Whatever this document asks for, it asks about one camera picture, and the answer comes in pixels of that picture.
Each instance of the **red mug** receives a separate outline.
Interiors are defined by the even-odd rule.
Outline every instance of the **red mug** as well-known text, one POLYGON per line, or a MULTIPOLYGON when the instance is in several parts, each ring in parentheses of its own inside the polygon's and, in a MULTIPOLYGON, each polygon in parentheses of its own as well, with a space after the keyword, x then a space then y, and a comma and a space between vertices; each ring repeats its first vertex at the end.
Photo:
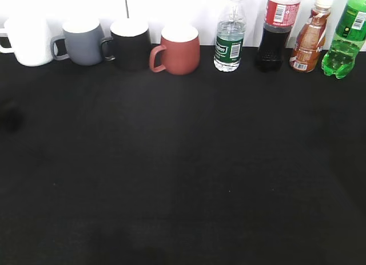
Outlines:
POLYGON ((154 73, 166 70, 173 75, 192 73, 200 64, 198 31, 191 25, 166 26, 161 32, 160 45, 150 53, 150 69, 154 73), (161 52, 161 65, 155 67, 155 57, 161 52))

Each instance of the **mug handle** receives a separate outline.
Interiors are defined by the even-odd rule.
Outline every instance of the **mug handle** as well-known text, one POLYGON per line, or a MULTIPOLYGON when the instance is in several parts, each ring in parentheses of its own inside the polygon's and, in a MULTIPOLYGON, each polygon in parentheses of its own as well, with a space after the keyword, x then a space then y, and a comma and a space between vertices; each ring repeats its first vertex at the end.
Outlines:
POLYGON ((56 61, 62 61, 64 59, 68 59, 70 58, 70 56, 68 54, 65 54, 65 55, 56 55, 55 54, 55 45, 56 45, 56 41, 59 41, 59 40, 64 40, 65 41, 65 36, 63 35, 58 35, 57 37, 53 37, 51 39, 51 43, 50 43, 50 49, 51 49, 51 55, 52 57, 56 60, 56 61))
MULTIPOLYGON (((0 34, 6 34, 6 29, 5 28, 0 28, 0 34)), ((8 54, 8 53, 13 53, 14 49, 13 48, 4 48, 0 45, 0 53, 4 53, 4 54, 8 54)))
POLYGON ((102 38, 101 39, 101 45, 100 45, 100 48, 101 48, 101 54, 102 54, 102 57, 104 58, 105 61, 113 61, 116 59, 116 57, 114 55, 110 55, 109 57, 106 57, 106 55, 104 54, 103 52, 103 46, 104 44, 110 42, 113 40, 113 37, 105 37, 105 38, 102 38))
POLYGON ((166 67, 162 64, 160 66, 155 67, 155 57, 156 55, 161 52, 166 50, 166 46, 164 45, 159 45, 157 47, 155 47, 153 50, 151 50, 150 53, 150 61, 149 61, 149 65, 150 65, 150 69, 152 72, 154 73, 159 73, 161 71, 164 71, 166 69, 166 67))

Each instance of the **green soda bottle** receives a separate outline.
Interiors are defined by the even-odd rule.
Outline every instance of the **green soda bottle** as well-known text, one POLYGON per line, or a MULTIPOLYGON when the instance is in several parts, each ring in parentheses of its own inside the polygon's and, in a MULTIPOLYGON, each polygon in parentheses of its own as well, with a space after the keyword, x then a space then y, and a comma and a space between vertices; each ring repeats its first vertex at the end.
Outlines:
POLYGON ((357 54, 366 41, 366 0, 348 0, 332 46, 321 67, 325 75, 344 78, 355 65, 357 54))

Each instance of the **white wall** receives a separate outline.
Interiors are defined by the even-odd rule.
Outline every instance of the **white wall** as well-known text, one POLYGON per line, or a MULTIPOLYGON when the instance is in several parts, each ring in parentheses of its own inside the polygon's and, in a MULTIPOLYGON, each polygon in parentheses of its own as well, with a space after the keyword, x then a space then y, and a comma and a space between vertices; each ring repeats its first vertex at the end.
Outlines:
MULTIPOLYGON (((309 17, 315 0, 302 0, 296 25, 292 31, 289 47, 293 47, 296 36, 309 17)), ((347 0, 336 0, 328 22, 326 48, 341 17, 347 0)), ((202 45, 212 45, 216 34, 216 23, 225 0, 128 0, 132 18, 149 21, 152 41, 160 42, 160 31, 171 21, 187 21, 198 28, 202 45)), ((258 46, 261 40, 266 0, 243 0, 247 16, 245 46, 258 46)), ((102 27, 109 34, 113 20, 126 17, 124 0, 2 0, 0 26, 14 13, 38 11, 46 15, 53 34, 61 32, 62 22, 74 14, 93 14, 100 18, 102 27)))

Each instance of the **soda bottle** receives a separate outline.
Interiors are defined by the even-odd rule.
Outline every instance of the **soda bottle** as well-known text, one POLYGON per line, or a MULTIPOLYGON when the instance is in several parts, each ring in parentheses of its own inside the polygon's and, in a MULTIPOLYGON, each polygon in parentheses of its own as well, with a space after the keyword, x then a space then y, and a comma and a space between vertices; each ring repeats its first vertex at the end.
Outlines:
POLYGON ((268 0, 256 66, 261 71, 277 71, 283 63, 287 39, 295 24, 300 0, 268 0))
POLYGON ((296 39, 290 58, 291 67, 301 73, 315 69, 325 44, 327 20, 334 0, 316 0, 308 22, 296 39))
POLYGON ((214 65, 223 72, 235 71, 240 64, 246 28, 241 0, 228 0, 217 25, 214 65))
POLYGON ((331 48, 321 67, 325 75, 344 78, 355 65, 357 54, 366 40, 366 0, 348 0, 338 23, 331 48))

